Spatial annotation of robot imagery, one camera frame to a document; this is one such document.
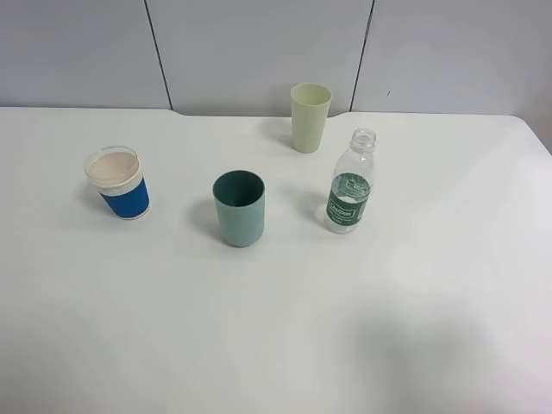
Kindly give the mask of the teal plastic cup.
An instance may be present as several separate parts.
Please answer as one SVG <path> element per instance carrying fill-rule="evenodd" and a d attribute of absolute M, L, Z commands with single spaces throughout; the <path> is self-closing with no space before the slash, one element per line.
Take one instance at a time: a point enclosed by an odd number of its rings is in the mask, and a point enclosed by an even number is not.
<path fill-rule="evenodd" d="M 246 248 L 255 244 L 265 228 L 265 184 L 254 172 L 234 170 L 212 186 L 223 239 Z"/>

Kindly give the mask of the clear water bottle green label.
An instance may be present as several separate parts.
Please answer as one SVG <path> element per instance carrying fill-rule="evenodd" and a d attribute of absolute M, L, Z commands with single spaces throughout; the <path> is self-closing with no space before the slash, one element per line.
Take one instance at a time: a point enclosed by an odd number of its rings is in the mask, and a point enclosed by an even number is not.
<path fill-rule="evenodd" d="M 375 145 L 371 129 L 357 129 L 336 163 L 325 213 L 326 226 L 333 233 L 351 233 L 363 217 L 373 189 Z"/>

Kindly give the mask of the pale green plastic cup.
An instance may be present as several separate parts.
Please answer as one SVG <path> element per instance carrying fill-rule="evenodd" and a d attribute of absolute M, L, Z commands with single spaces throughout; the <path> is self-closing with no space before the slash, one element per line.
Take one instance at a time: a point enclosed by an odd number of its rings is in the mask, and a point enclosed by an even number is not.
<path fill-rule="evenodd" d="M 323 136 L 331 91 L 319 84 L 304 83 L 291 90 L 292 145 L 303 154 L 318 150 Z"/>

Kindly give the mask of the blue sleeved paper cup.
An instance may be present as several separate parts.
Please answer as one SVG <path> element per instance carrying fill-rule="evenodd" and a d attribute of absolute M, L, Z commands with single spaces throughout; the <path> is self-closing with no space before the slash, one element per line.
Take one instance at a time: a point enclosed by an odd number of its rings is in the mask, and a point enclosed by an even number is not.
<path fill-rule="evenodd" d="M 139 218 L 149 209 L 141 162 L 132 148 L 101 148 L 86 160 L 84 170 L 89 182 L 121 219 Z"/>

